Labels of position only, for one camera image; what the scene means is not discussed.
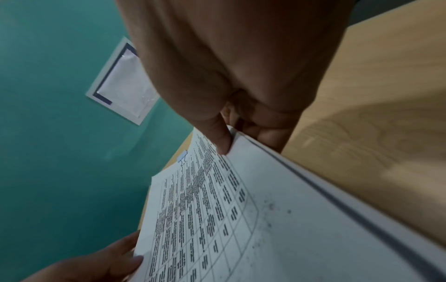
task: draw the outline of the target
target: stack of paper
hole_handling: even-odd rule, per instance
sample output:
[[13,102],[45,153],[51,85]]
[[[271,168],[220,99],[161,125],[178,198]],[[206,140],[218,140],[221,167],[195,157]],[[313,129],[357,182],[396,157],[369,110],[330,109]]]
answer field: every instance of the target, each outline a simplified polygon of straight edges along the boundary
[[240,133],[152,178],[131,282],[446,281],[443,249]]

